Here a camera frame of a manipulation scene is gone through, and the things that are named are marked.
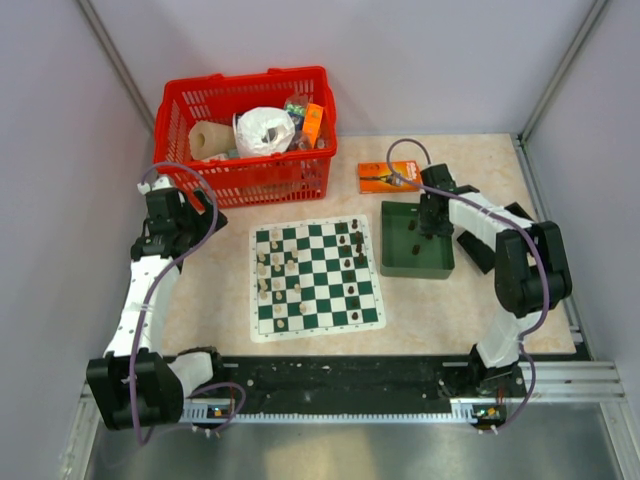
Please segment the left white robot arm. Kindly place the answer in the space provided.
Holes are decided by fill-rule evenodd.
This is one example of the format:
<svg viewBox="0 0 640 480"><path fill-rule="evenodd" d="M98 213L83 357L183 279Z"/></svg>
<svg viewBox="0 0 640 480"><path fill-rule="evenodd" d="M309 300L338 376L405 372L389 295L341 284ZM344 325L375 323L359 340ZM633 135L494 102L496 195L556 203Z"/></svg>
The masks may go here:
<svg viewBox="0 0 640 480"><path fill-rule="evenodd" d="M147 216L130 249L130 282L114 336L102 357L89 361L86 380L105 426L125 430L173 424L199 390L216 396L227 374L213 347L165 358L160 347L173 289L189 252L228 220L206 191L195 190L202 211L167 175L138 185Z"/></svg>

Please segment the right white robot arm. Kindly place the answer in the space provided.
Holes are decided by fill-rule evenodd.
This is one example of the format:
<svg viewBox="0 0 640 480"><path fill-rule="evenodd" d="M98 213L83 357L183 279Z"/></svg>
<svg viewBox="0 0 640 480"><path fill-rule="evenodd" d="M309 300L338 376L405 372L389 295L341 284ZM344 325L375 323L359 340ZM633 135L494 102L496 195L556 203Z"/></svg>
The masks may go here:
<svg viewBox="0 0 640 480"><path fill-rule="evenodd" d="M536 223L491 203L471 186L457 186L444 164L424 169L421 180L422 233L449 235L459 227L493 253L499 308L472 349L480 362L466 372L469 388L487 396L502 385L501 368L519 359L524 338L572 292L562 234L552 221Z"/></svg>

